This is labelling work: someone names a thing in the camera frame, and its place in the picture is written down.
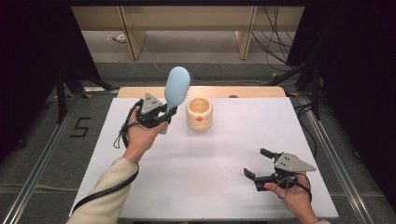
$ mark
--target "gray floor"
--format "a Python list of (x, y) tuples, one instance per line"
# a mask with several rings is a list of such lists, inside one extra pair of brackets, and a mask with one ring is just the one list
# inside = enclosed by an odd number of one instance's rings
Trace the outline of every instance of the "gray floor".
[[(110, 36), (118, 36), (118, 34), (115, 32), (84, 33), (102, 79), (115, 86), (161, 86), (166, 80), (166, 74), (161, 71), (169, 71), (175, 65), (183, 65), (193, 73), (195, 81), (192, 85), (261, 85), (272, 80), (272, 73), (282, 74), (268, 65), (266, 54), (254, 40), (250, 45), (248, 59), (240, 60), (236, 41), (233, 33), (230, 32), (150, 32), (145, 41), (146, 49), (142, 51), (137, 61), (129, 59), (125, 45), (113, 43), (111, 38), (109, 40)], [(288, 41), (286, 35), (283, 35), (283, 39), (285, 42)], [(282, 55), (279, 46), (273, 44), (272, 50), (276, 51), (277, 55)], [(274, 58), (270, 58), (269, 62), (276, 68), (288, 68)], [(283, 83), (282, 87), (286, 92), (294, 91), (292, 83), (295, 78)], [(47, 101), (49, 107), (43, 108), (35, 123), (28, 127), (28, 132), (24, 136), (27, 147), (16, 147), (0, 164), (0, 218), (2, 220), (20, 192), (21, 185), (25, 183), (34, 169), (35, 162), (46, 147), (52, 131), (56, 128), (57, 103), (54, 94)], [(38, 180), (34, 193), (24, 207), (19, 223), (66, 222), (105, 121), (106, 112), (111, 100), (116, 96), (114, 93), (96, 93), (91, 98), (77, 99), (64, 125), (62, 136), (53, 153), (50, 154), (49, 162)], [(290, 100), (294, 105), (302, 103), (302, 97), (290, 97)], [(396, 223), (395, 212), (366, 167), (359, 158), (352, 155), (354, 148), (337, 117), (331, 115), (332, 111), (327, 105), (323, 105), (320, 110), (321, 124), (325, 127), (352, 183), (367, 205), (373, 223)], [(80, 126), (89, 127), (89, 130), (85, 137), (73, 138), (71, 135), (83, 134), (83, 130), (75, 129), (80, 118), (90, 118), (80, 123)], [(302, 116), (302, 122), (315, 135), (307, 115)], [(314, 150), (311, 137), (307, 132), (305, 133), (309, 145)], [(325, 148), (319, 142), (316, 160), (340, 215), (339, 218), (331, 220), (331, 223), (359, 223), (340, 185), (340, 180), (332, 168)], [(120, 220), (120, 223), (132, 222)], [(271, 221), (269, 223), (286, 224), (297, 223), (297, 221)]]

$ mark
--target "hand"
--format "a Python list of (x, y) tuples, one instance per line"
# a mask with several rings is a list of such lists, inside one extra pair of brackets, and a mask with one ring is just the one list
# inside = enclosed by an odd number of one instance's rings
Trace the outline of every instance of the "hand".
[[(136, 119), (136, 112), (140, 109), (136, 107), (131, 115), (131, 119)], [(136, 124), (128, 129), (128, 147), (123, 157), (136, 164), (139, 163), (143, 154), (149, 150), (154, 143), (155, 137), (162, 132), (167, 126), (168, 122), (162, 122), (154, 128), (146, 128), (140, 124)]]
[[(306, 188), (309, 188), (309, 182), (304, 176), (305, 172), (301, 172), (301, 174), (303, 175), (298, 175), (298, 183), (305, 186)], [(271, 190), (279, 198), (281, 198), (286, 208), (291, 211), (301, 223), (319, 222), (318, 217), (315, 215), (314, 210), (312, 209), (309, 195), (304, 189), (295, 185), (292, 188), (286, 190), (282, 189), (281, 187), (276, 187), (276, 184), (274, 183), (266, 183), (264, 187), (268, 190)]]

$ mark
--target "aluminum rail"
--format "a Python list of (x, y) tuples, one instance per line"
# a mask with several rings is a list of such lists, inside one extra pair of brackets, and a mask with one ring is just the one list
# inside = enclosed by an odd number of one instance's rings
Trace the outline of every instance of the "aluminum rail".
[(51, 158), (53, 151), (55, 150), (58, 142), (64, 132), (64, 127), (66, 126), (70, 115), (72, 114), (79, 98), (81, 95), (73, 95), (70, 99), (69, 109), (66, 111), (64, 115), (64, 119), (56, 124), (54, 131), (52, 132), (49, 141), (47, 142), (46, 146), (44, 147), (43, 152), (41, 153), (40, 157), (38, 158), (37, 162), (35, 163), (35, 167), (33, 168), (32, 172), (29, 174), (29, 177), (23, 184), (20, 193), (18, 194), (17, 198), (15, 199), (14, 203), (10, 206), (5, 220), (3, 220), (4, 224), (15, 224), (18, 223), (21, 215), (29, 203), (29, 200), (35, 190), (35, 186), (38, 183), (38, 180), (44, 173), (44, 170)]
[[(306, 105), (309, 103), (309, 100), (306, 96), (303, 96), (301, 97), (301, 102), (303, 105)], [(332, 165), (332, 169), (340, 181), (341, 187), (343, 188), (346, 197), (348, 198), (349, 203), (355, 212), (359, 223), (374, 223), (373, 218), (367, 209), (365, 201), (359, 194), (358, 189), (353, 184), (352, 179), (347, 173), (344, 164), (341, 162), (340, 157), (332, 145), (332, 141), (330, 140), (329, 136), (326, 134), (326, 131), (324, 130), (320, 120), (316, 120), (314, 114), (311, 111), (308, 111), (307, 115), (321, 145), (324, 148), (329, 162)]]

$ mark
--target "sleeve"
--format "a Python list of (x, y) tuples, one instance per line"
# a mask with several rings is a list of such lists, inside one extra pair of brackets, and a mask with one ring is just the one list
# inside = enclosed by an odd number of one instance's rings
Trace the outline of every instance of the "sleeve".
[[(137, 164), (125, 158), (116, 159), (110, 168), (102, 174), (89, 195), (117, 186), (134, 175), (137, 170)], [(130, 188), (131, 185), (128, 185), (116, 192), (83, 204), (72, 214), (67, 224), (117, 223)]]
[(327, 220), (321, 220), (320, 222), (317, 222), (315, 224), (331, 224), (331, 223)]

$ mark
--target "white tabletop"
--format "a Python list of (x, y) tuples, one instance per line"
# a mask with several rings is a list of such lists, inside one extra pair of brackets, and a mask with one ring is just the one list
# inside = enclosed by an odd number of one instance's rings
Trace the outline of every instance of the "white tabletop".
[[(114, 99), (76, 202), (124, 152), (113, 147), (129, 108), (138, 99)], [(270, 175), (273, 161), (264, 147), (289, 152), (315, 167), (289, 98), (211, 98), (213, 124), (203, 133), (189, 129), (184, 102), (165, 135), (159, 135), (140, 162), (137, 179), (120, 217), (145, 220), (274, 220), (293, 217), (274, 193), (258, 192), (244, 176)], [(318, 217), (338, 214), (320, 171), (307, 173)]]

